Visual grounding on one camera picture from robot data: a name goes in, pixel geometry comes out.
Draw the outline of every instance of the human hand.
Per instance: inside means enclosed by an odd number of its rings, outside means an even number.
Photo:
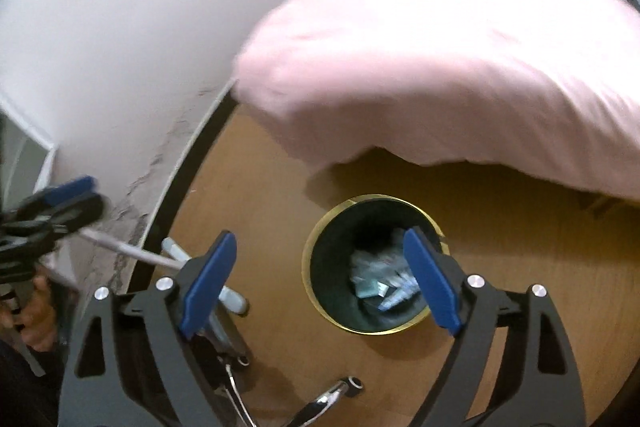
[[[44,275],[33,279],[33,294],[19,315],[12,315],[6,306],[0,306],[0,322],[5,328],[24,325],[20,332],[25,344],[36,351],[50,351],[58,332],[56,311],[51,305],[51,289]]]

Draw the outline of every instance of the pink pillow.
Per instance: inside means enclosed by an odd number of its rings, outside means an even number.
[[[288,0],[235,76],[315,168],[382,147],[640,200],[640,14],[623,0]]]

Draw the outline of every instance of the floor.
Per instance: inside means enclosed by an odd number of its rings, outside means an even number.
[[[315,223],[351,196],[382,193],[423,208],[463,269],[496,287],[548,288],[574,346],[588,419],[608,405],[640,355],[640,212],[594,219],[578,192],[500,166],[422,168],[382,151],[311,173],[242,108],[212,147],[171,235],[202,255],[222,229],[238,236],[230,286],[251,302],[237,324],[254,354],[245,398],[263,427],[281,425],[338,377],[366,392],[316,425],[404,427],[432,386],[450,338],[428,318],[386,337],[342,331],[306,297],[301,253]],[[483,410],[499,361],[496,335],[472,413]]]

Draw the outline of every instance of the gold rim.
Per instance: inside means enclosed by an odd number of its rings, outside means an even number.
[[[440,229],[438,224],[433,219],[431,219],[431,216],[427,214],[424,210],[422,210],[418,206],[415,206],[412,203],[409,203],[408,201],[404,201],[399,198],[394,198],[393,196],[385,196],[384,194],[365,194],[363,196],[357,196],[355,198],[351,198],[349,200],[343,201],[339,205],[334,206],[334,208],[332,208],[331,210],[329,210],[329,212],[324,214],[324,216],[322,216],[322,219],[320,219],[320,221],[316,223],[314,229],[311,231],[311,234],[306,240],[305,248],[302,251],[302,283],[305,285],[306,295],[309,297],[309,300],[313,304],[314,308],[316,308],[319,314],[321,314],[322,317],[326,318],[326,320],[331,322],[331,324],[333,324],[334,326],[338,326],[340,329],[345,331],[350,331],[351,333],[357,333],[358,335],[391,335],[391,333],[398,333],[398,331],[402,331],[407,328],[410,328],[411,326],[414,326],[417,323],[424,320],[425,318],[427,318],[431,314],[431,310],[429,309],[429,307],[425,306],[425,308],[420,313],[415,315],[415,317],[412,318],[410,321],[402,324],[401,326],[396,326],[392,330],[373,331],[373,332],[358,331],[358,330],[352,330],[351,328],[347,328],[346,326],[343,326],[342,324],[332,319],[329,316],[329,314],[326,311],[324,311],[324,308],[322,308],[322,306],[320,305],[320,302],[318,302],[318,299],[316,298],[316,294],[313,292],[311,288],[311,253],[313,252],[313,249],[314,249],[314,246],[316,245],[316,241],[318,240],[318,237],[320,237],[320,234],[325,229],[325,227],[329,224],[329,222],[331,222],[342,211],[346,210],[350,206],[353,206],[354,204],[362,203],[363,201],[369,201],[369,200],[399,201],[399,203],[408,204],[409,206],[413,207],[415,210],[420,212],[424,217],[426,217],[429,220],[429,222],[433,226],[438,236],[440,236],[440,245],[442,247],[442,253],[445,255],[450,255],[449,246],[447,245],[446,238],[444,237],[442,230]]]

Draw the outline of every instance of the trash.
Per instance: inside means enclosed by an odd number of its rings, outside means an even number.
[[[351,255],[351,282],[359,299],[383,298],[377,308],[386,312],[416,295],[420,288],[404,258],[403,229],[394,229],[391,245],[377,254],[356,250]]]

